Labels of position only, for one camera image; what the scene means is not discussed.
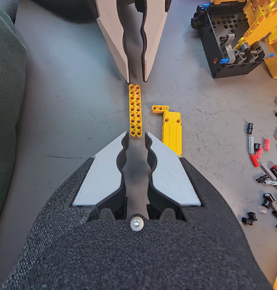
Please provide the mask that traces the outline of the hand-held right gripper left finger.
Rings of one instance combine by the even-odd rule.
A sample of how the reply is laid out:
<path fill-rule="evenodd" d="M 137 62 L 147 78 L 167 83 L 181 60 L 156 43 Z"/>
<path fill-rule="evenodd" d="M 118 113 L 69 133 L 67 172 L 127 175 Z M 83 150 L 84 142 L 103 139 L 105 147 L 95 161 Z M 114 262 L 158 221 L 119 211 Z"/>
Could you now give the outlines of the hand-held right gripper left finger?
<path fill-rule="evenodd" d="M 127 198 L 122 169 L 128 146 L 129 132 L 125 131 L 93 156 L 73 207 L 94 207 L 97 215 L 103 208 L 109 208 L 115 219 L 126 219 Z"/>

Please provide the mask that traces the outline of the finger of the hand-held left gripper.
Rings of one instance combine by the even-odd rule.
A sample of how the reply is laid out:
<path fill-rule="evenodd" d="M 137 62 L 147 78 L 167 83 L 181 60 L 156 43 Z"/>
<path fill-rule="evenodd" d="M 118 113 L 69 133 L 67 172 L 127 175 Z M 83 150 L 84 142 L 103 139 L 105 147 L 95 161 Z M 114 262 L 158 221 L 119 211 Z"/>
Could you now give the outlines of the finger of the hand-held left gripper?
<path fill-rule="evenodd" d="M 137 0 L 136 9 L 143 13 L 140 33 L 143 39 L 142 72 L 147 82 L 151 72 L 168 13 L 166 0 Z"/>
<path fill-rule="evenodd" d="M 124 30 L 119 20 L 116 0 L 96 1 L 97 22 L 115 59 L 115 62 L 125 78 L 130 83 L 128 59 L 123 46 Z"/>

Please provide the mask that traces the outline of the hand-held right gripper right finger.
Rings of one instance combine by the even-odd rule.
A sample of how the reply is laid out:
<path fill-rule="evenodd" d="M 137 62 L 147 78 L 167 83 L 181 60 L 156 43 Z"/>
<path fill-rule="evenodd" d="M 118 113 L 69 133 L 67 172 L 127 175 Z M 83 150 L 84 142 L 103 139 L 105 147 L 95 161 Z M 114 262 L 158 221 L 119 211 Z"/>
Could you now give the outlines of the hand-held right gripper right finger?
<path fill-rule="evenodd" d="M 201 206 L 201 201 L 181 161 L 185 161 L 150 132 L 145 133 L 148 150 L 147 211 L 149 219 L 160 219 L 167 208 L 174 210 L 176 219 L 185 219 L 182 208 Z"/>

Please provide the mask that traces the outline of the yellow lego panel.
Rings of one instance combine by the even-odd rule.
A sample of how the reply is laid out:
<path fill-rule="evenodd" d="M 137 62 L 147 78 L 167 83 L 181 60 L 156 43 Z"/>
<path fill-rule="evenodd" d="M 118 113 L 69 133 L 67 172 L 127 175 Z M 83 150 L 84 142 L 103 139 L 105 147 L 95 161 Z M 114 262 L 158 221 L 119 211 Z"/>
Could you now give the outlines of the yellow lego panel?
<path fill-rule="evenodd" d="M 177 153 L 182 154 L 182 126 L 181 114 L 165 111 L 162 123 L 162 142 Z"/>

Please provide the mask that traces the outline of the black and yellow lego model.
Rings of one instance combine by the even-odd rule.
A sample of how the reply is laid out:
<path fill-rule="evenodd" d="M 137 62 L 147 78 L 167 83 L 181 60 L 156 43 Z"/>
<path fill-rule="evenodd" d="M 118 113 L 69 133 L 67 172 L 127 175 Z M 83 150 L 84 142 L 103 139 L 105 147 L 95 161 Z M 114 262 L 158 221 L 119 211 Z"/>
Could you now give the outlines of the black and yellow lego model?
<path fill-rule="evenodd" d="M 209 1 L 197 7 L 191 26 L 214 79 L 248 74 L 263 62 L 277 78 L 277 0 Z"/>

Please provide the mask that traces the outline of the pile of small lego pins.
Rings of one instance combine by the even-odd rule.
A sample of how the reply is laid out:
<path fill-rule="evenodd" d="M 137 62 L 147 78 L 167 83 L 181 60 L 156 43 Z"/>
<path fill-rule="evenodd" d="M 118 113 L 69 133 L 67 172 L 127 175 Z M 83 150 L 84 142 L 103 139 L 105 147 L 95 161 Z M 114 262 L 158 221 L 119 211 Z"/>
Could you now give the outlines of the pile of small lego pins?
<path fill-rule="evenodd" d="M 240 220 L 277 233 L 277 97 L 244 123 L 245 170 Z"/>

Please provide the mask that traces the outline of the person in green sweatshirt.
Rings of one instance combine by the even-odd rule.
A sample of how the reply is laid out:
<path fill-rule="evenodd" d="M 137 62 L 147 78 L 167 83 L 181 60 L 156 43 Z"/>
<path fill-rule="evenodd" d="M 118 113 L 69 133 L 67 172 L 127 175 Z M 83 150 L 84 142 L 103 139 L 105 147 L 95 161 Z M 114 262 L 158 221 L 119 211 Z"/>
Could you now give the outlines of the person in green sweatshirt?
<path fill-rule="evenodd" d="M 0 212 L 16 154 L 16 125 L 24 97 L 27 50 L 10 16 L 0 9 Z"/>

